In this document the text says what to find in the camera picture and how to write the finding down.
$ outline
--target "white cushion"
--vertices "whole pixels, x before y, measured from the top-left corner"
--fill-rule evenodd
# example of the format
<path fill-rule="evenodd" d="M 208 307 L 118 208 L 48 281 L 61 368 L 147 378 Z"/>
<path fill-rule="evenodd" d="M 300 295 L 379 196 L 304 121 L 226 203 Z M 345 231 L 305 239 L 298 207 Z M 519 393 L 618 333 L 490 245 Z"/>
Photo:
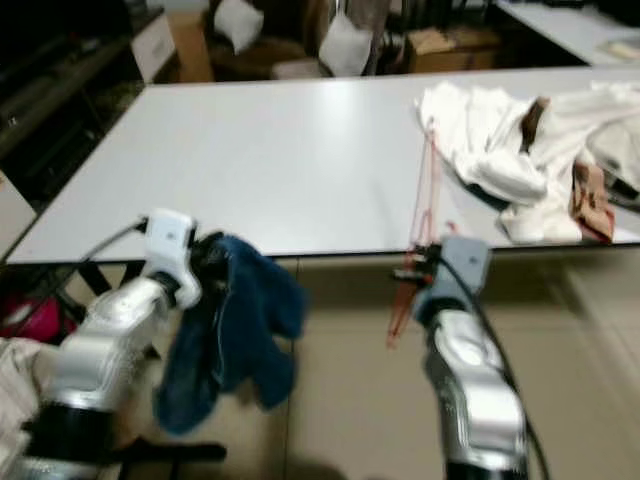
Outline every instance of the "white cushion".
<path fill-rule="evenodd" d="M 329 25 L 318 56 L 334 76 L 354 77 L 362 74 L 367 65 L 372 39 L 372 32 L 358 30 L 339 11 Z"/>
<path fill-rule="evenodd" d="M 231 41 L 236 55 L 258 38 L 263 23 L 264 14 L 244 0 L 222 0 L 213 17 L 213 28 Z"/>

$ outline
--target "cardboard box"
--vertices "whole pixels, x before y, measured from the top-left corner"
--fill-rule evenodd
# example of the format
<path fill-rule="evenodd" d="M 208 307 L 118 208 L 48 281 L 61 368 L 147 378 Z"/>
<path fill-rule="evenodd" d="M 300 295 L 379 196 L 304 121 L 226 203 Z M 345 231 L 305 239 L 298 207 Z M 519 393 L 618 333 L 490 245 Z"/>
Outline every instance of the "cardboard box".
<path fill-rule="evenodd" d="M 180 57 L 180 83 L 213 82 L 202 12 L 170 12 L 169 26 Z"/>
<path fill-rule="evenodd" d="M 489 70 L 500 50 L 496 33 L 467 27 L 411 32 L 407 42 L 410 73 Z"/>

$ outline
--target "red string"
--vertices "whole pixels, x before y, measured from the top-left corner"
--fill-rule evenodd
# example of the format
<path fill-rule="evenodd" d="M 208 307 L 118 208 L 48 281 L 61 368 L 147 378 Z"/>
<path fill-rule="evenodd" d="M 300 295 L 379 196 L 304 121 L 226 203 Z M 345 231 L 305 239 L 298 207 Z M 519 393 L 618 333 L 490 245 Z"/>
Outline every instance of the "red string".
<path fill-rule="evenodd" d="M 458 226 L 452 221 L 447 222 L 447 228 L 449 228 L 451 233 L 458 233 Z"/>
<path fill-rule="evenodd" d="M 429 157 L 430 175 L 428 178 L 429 181 L 425 182 L 424 173 L 427 157 Z M 411 270 L 413 268 L 413 253 L 415 245 L 425 243 L 431 244 L 436 240 L 438 199 L 440 197 L 440 168 L 437 158 L 435 132 L 432 130 L 425 133 L 418 178 L 418 191 L 413 210 L 413 224 L 409 237 L 409 250 L 405 253 L 403 262 L 403 268 L 405 270 Z M 427 183 L 429 187 L 429 203 L 423 214 L 418 217 L 418 213 L 420 211 L 420 200 L 423 193 L 422 189 Z M 408 283 L 401 283 L 398 285 L 391 323 L 389 324 L 387 332 L 387 346 L 390 348 L 395 347 L 397 339 L 402 335 L 407 327 L 409 310 L 416 293 L 417 287 L 415 285 Z"/>

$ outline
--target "red cable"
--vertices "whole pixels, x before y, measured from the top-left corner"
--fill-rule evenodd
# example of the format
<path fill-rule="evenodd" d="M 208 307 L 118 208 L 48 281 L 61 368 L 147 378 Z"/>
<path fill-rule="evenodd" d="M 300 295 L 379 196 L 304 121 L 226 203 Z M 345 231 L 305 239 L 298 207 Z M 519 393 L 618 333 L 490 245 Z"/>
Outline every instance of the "red cable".
<path fill-rule="evenodd" d="M 420 199 L 422 197 L 422 188 L 424 181 L 424 172 L 425 172 L 425 160 L 428 154 L 427 145 L 430 144 L 430 170 L 431 175 L 429 176 L 429 204 L 427 205 L 427 209 L 420 216 L 420 220 L 417 221 L 417 216 L 420 207 Z M 435 141 L 435 132 L 429 131 L 425 133 L 424 137 L 424 147 L 422 153 L 422 161 L 420 162 L 420 173 L 418 180 L 418 191 L 416 194 L 416 202 L 413 209 L 413 224 L 411 227 L 411 234 L 409 238 L 409 250 L 405 253 L 404 257 L 404 269 L 410 269 L 413 267 L 413 247 L 415 245 L 419 245 L 422 243 L 428 242 L 429 244 L 435 241 L 435 226 L 434 223 L 437 219 L 437 201 L 440 196 L 440 169 L 437 165 L 437 150 L 436 150 L 436 141 Z M 417 229 L 417 238 L 416 238 L 416 224 L 418 224 Z M 422 240 L 423 234 L 426 233 L 426 238 L 424 241 Z M 391 318 L 391 323 L 389 325 L 389 329 L 387 332 L 387 346 L 394 347 L 395 341 L 402 335 L 407 324 L 408 324 L 408 313 L 411 308 L 411 304 L 413 298 L 417 292 L 417 287 L 415 285 L 401 283 L 396 290 L 396 296 L 394 300 L 394 308 L 393 314 Z"/>

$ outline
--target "beige cloth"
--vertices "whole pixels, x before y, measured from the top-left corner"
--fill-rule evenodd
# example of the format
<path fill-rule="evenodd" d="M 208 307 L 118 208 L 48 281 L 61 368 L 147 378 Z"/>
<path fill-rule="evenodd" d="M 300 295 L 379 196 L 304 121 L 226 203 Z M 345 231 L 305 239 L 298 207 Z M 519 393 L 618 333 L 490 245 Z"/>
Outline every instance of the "beige cloth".
<path fill-rule="evenodd" d="M 580 226 L 583 238 L 611 243 L 615 215 L 607 201 L 602 169 L 576 162 L 573 179 L 571 216 Z"/>
<path fill-rule="evenodd" d="M 28 440 L 21 426 L 38 410 L 55 352 L 32 340 L 0 339 L 0 478 L 6 478 Z"/>

